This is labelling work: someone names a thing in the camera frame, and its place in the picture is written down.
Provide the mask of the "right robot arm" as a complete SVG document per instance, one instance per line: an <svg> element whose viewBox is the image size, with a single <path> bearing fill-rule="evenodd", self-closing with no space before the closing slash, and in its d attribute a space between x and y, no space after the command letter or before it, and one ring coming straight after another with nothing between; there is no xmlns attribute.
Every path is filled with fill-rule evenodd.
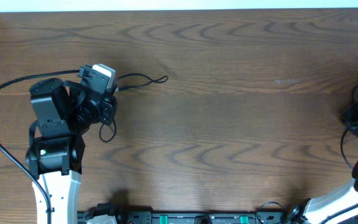
<svg viewBox="0 0 358 224"><path fill-rule="evenodd" d="M344 114L345 133L358 138L358 103ZM284 223L341 223L358 216L358 161L351 166L352 177L344 185L321 197L309 198L288 211Z"/></svg>

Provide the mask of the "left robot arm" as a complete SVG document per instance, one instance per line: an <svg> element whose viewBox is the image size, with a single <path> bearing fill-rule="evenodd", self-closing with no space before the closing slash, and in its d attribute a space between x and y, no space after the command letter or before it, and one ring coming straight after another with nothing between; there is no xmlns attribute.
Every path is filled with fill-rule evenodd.
<svg viewBox="0 0 358 224"><path fill-rule="evenodd" d="M26 163L36 178L38 223L76 223L81 185L82 135L116 113L116 72L103 64L80 68L79 83L50 78L30 88L37 117L30 127Z"/></svg>

